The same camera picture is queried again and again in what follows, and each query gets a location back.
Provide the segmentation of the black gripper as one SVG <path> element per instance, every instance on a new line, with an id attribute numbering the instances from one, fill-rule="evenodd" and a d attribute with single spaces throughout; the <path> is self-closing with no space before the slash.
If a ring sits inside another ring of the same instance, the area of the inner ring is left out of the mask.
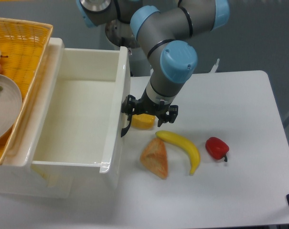
<path id="1" fill-rule="evenodd" d="M 148 114 L 158 118 L 158 127 L 163 123 L 174 123 L 178 116 L 178 106 L 171 105 L 165 98 L 151 100 L 146 92 L 140 99 L 128 95 L 121 105 L 121 112 L 128 115 L 128 127 L 131 126 L 133 115 Z"/>

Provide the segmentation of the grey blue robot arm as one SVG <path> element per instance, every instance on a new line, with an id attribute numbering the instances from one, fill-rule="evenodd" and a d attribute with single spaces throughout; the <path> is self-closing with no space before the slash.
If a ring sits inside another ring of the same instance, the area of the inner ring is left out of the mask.
<path id="1" fill-rule="evenodd" d="M 230 16 L 226 0 L 180 0 L 164 13 L 140 0 L 79 0 L 77 6 L 88 27 L 111 21 L 129 26 L 153 73 L 142 97 L 128 95 L 121 111 L 129 121 L 156 116 L 160 125 L 175 121 L 178 106 L 172 102 L 197 66 L 197 53 L 186 40 L 224 26 Z"/>

